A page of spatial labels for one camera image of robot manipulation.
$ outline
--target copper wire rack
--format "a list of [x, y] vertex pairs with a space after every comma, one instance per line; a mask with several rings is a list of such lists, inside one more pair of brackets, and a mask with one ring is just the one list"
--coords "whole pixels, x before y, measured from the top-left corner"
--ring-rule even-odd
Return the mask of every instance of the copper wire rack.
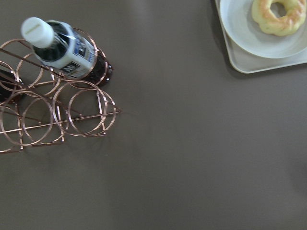
[[67, 136], [103, 137], [121, 110], [100, 86], [112, 73], [104, 52], [82, 30], [104, 60], [105, 72], [95, 80], [72, 79], [58, 69], [41, 65], [30, 45], [13, 39], [0, 46], [0, 87], [11, 92], [0, 102], [0, 154], [28, 147], [62, 144]]

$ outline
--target bread ring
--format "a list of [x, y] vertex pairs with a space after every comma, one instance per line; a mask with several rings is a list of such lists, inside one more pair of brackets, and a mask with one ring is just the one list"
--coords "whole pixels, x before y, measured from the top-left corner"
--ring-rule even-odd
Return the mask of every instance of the bread ring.
[[[271, 11], [276, 2], [284, 6], [285, 16], [277, 18]], [[254, 0], [252, 17], [266, 34], [291, 35], [305, 22], [306, 0]]]

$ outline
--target donut hole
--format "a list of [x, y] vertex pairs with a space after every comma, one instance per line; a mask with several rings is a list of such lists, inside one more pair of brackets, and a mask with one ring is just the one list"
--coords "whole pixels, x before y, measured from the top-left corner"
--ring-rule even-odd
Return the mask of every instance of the donut hole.
[[282, 4], [278, 3], [278, 2], [272, 3], [271, 11], [273, 12], [273, 14], [277, 18], [284, 17], [287, 14], [287, 11], [286, 11], [284, 5], [282, 5]]

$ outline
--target white plate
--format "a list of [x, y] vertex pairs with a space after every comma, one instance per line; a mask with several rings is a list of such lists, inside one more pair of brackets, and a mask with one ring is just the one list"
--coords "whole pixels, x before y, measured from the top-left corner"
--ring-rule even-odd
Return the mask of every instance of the white plate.
[[242, 49], [264, 58], [285, 58], [307, 48], [307, 23], [295, 34], [279, 37], [265, 34], [251, 17], [253, 0], [221, 0], [223, 26]]

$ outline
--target tabletop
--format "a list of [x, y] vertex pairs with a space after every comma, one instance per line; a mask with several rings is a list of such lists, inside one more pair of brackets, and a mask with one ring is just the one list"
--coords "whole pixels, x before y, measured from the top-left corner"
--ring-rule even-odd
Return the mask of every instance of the tabletop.
[[32, 16], [88, 32], [122, 109], [105, 137], [0, 155], [0, 229], [307, 228], [305, 64], [234, 70], [214, 0], [0, 8], [0, 43]]

